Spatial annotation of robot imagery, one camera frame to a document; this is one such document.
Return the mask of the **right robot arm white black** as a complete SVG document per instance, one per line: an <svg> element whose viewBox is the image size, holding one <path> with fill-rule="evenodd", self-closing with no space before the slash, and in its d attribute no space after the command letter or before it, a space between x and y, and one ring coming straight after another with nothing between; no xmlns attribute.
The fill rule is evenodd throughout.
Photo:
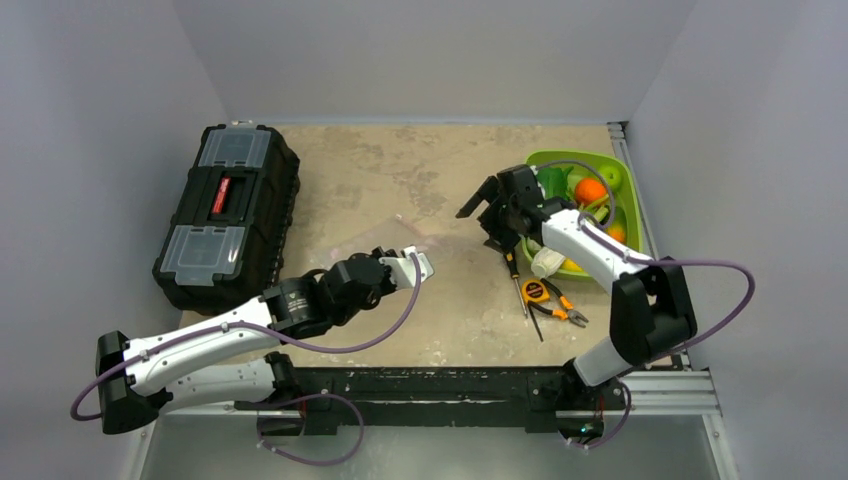
<svg viewBox="0 0 848 480"><path fill-rule="evenodd" d="M546 197L536 168L523 164L487 177L456 215L467 218L476 209L486 246L506 253L531 239L575 261L610 295L608 335L565 365L561 392L569 404L588 405L602 383L695 336L682 268L625 247L574 203Z"/></svg>

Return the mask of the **clear zip top bag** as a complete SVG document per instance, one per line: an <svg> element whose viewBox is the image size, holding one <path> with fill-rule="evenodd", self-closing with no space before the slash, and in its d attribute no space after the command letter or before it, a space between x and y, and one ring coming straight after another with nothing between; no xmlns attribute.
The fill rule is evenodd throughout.
<svg viewBox="0 0 848 480"><path fill-rule="evenodd" d="M414 219L400 214L356 226L309 254L316 266L328 267L356 252L369 253L376 247L397 252L414 246L428 257L438 278L464 278L476 268L491 262L491 253L477 243L458 222L438 219Z"/></svg>

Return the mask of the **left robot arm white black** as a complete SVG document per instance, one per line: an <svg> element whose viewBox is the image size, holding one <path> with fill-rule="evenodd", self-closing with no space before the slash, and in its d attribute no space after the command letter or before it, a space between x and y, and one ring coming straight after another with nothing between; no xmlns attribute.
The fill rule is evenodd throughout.
<svg viewBox="0 0 848 480"><path fill-rule="evenodd" d="M106 435L127 433L169 410L235 400L284 409L297 399L298 382L269 364L224 372L219 363L278 345L323 352L314 337L341 327L399 290L410 300L398 320L368 349L391 336L410 316L423 283L434 273L426 254L380 248L356 253L328 269L287 278L246 303L190 327L131 339L120 331L101 335L95 354L99 421Z"/></svg>

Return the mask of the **green toy bok choy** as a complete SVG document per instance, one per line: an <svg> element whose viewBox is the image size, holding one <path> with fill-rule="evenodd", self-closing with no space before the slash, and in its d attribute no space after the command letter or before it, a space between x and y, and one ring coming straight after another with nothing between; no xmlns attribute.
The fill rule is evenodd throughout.
<svg viewBox="0 0 848 480"><path fill-rule="evenodd" d="M573 166L571 165L566 167L553 166L538 170L536 178L543 190L545 199L554 197L570 199L568 176L572 170Z"/></svg>

